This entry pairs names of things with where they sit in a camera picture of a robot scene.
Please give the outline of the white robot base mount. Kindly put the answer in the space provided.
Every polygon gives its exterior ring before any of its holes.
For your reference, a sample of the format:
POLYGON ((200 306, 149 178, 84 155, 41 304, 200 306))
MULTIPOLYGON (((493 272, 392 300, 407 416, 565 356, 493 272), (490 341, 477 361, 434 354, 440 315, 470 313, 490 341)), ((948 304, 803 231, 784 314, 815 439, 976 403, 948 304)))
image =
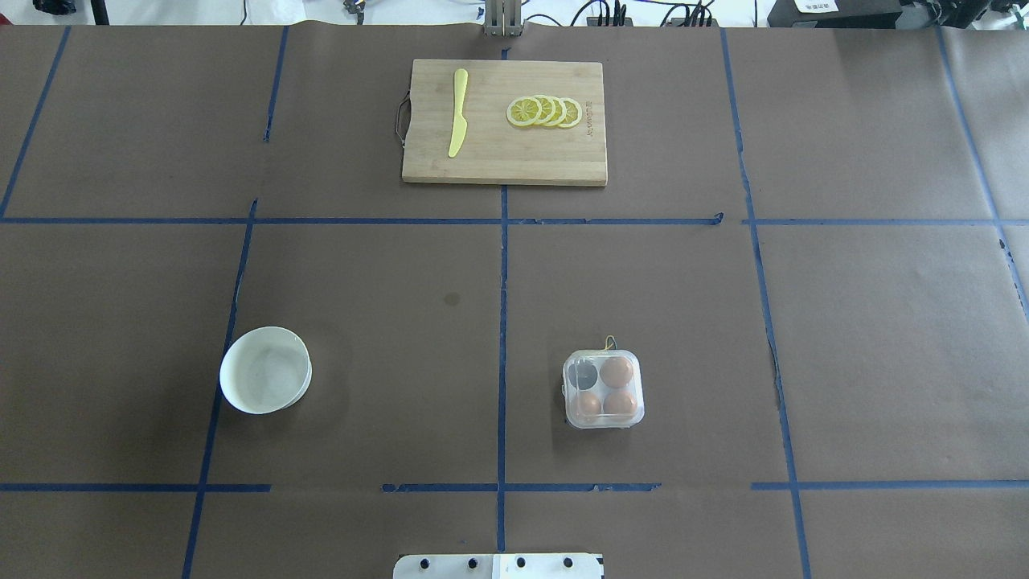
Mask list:
POLYGON ((603 556, 586 552, 411 554, 393 578, 604 578, 603 556))

